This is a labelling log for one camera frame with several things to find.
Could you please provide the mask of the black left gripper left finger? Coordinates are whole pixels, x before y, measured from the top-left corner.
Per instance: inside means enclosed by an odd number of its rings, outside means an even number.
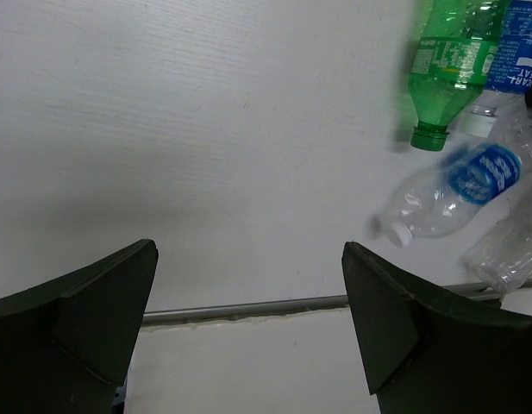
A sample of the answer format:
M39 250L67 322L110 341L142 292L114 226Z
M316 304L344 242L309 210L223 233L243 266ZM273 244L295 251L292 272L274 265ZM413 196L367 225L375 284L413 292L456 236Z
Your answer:
M143 239L0 298L0 413L110 413L157 263Z

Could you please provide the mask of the green plastic soda bottle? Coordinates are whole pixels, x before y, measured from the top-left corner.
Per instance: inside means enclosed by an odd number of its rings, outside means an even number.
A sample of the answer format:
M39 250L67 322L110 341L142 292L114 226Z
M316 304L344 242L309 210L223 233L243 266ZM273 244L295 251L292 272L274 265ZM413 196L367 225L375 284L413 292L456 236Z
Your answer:
M454 119L484 89L507 1L434 1L409 75L417 114L410 145L440 151Z

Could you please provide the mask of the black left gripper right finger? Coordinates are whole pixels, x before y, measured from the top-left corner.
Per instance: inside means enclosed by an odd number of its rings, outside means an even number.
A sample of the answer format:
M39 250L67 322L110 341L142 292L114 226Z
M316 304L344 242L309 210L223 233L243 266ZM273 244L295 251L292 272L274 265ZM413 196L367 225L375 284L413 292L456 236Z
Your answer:
M345 245L369 392L384 413L532 413L532 316L465 298Z

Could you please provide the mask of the clear unlabelled plastic bottle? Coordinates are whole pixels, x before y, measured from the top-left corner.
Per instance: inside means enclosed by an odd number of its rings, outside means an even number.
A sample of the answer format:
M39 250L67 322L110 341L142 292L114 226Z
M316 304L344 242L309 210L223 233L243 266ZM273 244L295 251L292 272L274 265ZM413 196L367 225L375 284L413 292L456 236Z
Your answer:
M496 200L509 203L498 219L461 257L465 273L502 294L532 277L532 172Z

